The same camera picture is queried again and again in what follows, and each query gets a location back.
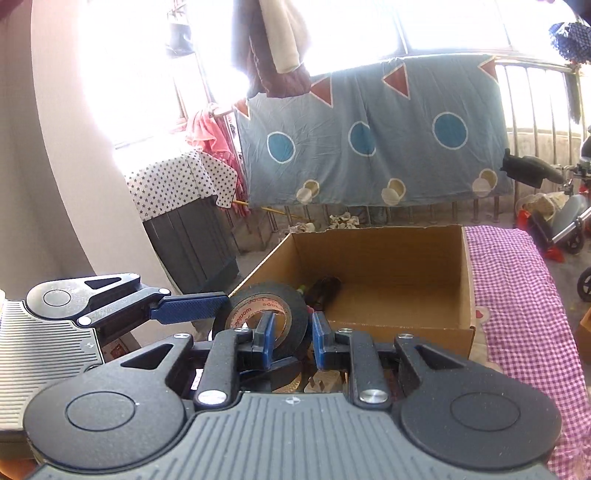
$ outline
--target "open cardboard box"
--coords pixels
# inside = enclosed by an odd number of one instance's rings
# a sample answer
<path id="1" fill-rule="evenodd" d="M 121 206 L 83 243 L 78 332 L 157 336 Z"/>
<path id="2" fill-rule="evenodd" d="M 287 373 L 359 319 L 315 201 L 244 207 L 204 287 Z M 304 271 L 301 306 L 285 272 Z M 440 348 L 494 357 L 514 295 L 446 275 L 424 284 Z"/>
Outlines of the open cardboard box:
<path id="1" fill-rule="evenodd" d="M 377 342 L 412 333 L 470 354 L 474 305 L 461 226 L 290 234 L 235 292 L 263 281 L 310 287 L 326 275 L 342 282 L 325 312 L 332 328 L 364 330 Z"/>

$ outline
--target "laundry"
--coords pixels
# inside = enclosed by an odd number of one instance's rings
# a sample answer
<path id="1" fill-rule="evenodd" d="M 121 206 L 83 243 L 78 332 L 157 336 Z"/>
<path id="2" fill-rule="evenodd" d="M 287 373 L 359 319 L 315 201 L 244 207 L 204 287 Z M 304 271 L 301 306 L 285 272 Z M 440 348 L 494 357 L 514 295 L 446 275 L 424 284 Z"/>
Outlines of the laundry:
<path id="1" fill-rule="evenodd" d="M 236 199 L 243 202 L 248 200 L 246 181 L 242 175 L 242 169 L 238 159 L 228 146 L 228 141 L 231 142 L 232 140 L 227 131 L 226 135 L 224 135 L 221 127 L 210 114 L 210 109 L 201 110 L 189 119 L 185 139 L 187 143 L 196 147 L 197 150 L 203 151 L 233 168 L 238 175 Z M 242 216 L 249 213 L 248 208 L 245 206 L 234 204 L 232 207 Z"/>
<path id="2" fill-rule="evenodd" d="M 269 31 L 272 33 L 273 47 L 269 45 L 267 38 L 267 29 L 261 4 L 258 0 L 234 0 L 234 9 L 232 13 L 232 66 L 241 72 L 244 72 L 250 82 L 250 88 L 247 93 L 248 98 L 254 97 L 257 93 L 266 93 L 268 97 L 286 98 L 303 95 L 310 91 L 310 74 L 303 64 L 297 66 L 294 70 L 289 68 L 294 66 L 292 61 L 279 61 L 279 55 L 285 51 L 286 45 L 282 45 L 279 35 L 279 25 L 273 23 L 273 12 L 281 12 L 271 8 L 265 9 L 269 20 Z M 284 21 L 289 21 L 289 14 L 284 13 Z M 294 35 L 296 50 L 291 45 L 290 58 L 293 60 L 296 56 L 303 54 L 302 49 L 306 41 L 298 44 Z M 288 70 L 286 73 L 278 73 L 279 70 Z"/>
<path id="3" fill-rule="evenodd" d="M 293 72 L 310 46 L 304 18 L 291 0 L 259 0 L 277 73 Z"/>

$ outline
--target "black tape roll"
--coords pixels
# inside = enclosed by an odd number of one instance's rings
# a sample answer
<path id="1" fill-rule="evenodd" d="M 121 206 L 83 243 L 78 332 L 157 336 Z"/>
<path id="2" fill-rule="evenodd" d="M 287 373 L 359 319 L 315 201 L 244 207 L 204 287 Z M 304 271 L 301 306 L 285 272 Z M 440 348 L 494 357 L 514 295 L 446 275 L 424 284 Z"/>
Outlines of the black tape roll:
<path id="1" fill-rule="evenodd" d="M 311 341 L 308 307 L 297 290 L 283 283 L 258 283 L 230 297 L 230 301 L 217 312 L 212 335 L 215 337 L 222 330 L 241 327 L 249 319 L 267 310 L 285 317 L 281 334 L 275 339 L 273 359 L 287 356 L 303 358 Z"/>

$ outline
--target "red triangle pattern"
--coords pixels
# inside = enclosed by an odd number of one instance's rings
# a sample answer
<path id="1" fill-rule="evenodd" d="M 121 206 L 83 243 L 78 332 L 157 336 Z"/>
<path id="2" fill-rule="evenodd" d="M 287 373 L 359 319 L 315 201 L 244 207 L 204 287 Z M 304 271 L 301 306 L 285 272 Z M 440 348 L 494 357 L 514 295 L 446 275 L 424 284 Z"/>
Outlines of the red triangle pattern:
<path id="1" fill-rule="evenodd" d="M 403 97 L 410 100 L 410 88 L 408 87 L 408 75 L 406 71 L 406 65 L 403 63 L 399 65 L 390 73 L 382 78 L 384 83 L 388 85 L 392 90 L 395 90 Z"/>
<path id="2" fill-rule="evenodd" d="M 251 111 L 248 108 L 248 104 L 245 98 L 243 98 L 242 100 L 238 100 L 236 103 L 234 103 L 234 107 L 236 107 L 236 110 L 238 110 L 246 118 L 248 118 L 249 120 L 251 119 Z"/>
<path id="3" fill-rule="evenodd" d="M 492 77 L 495 79 L 496 82 L 498 82 L 498 78 L 496 77 L 496 68 L 495 68 L 496 64 L 495 64 L 495 58 L 491 57 L 488 60 L 483 61 L 480 65 L 478 65 L 478 68 L 480 68 L 484 73 L 486 73 L 489 77 Z"/>
<path id="4" fill-rule="evenodd" d="M 332 103 L 332 78 L 327 75 L 310 86 L 310 93 L 318 100 L 325 103 L 329 107 L 333 107 Z"/>

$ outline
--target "metal screw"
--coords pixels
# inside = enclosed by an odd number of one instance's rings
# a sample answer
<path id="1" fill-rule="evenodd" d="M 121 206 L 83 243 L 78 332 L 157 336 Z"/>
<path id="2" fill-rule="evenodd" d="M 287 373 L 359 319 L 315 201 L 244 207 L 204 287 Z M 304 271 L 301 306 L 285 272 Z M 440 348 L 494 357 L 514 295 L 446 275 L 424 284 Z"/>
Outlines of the metal screw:
<path id="1" fill-rule="evenodd" d="M 205 390 L 197 396 L 197 400 L 204 405 L 219 405 L 224 403 L 227 397 L 221 390 Z"/>
<path id="2" fill-rule="evenodd" d="M 384 403 L 388 399 L 388 394 L 383 390 L 378 390 L 377 388 L 370 388 L 368 390 L 363 390 L 361 395 L 359 395 L 359 399 L 365 403 Z"/>

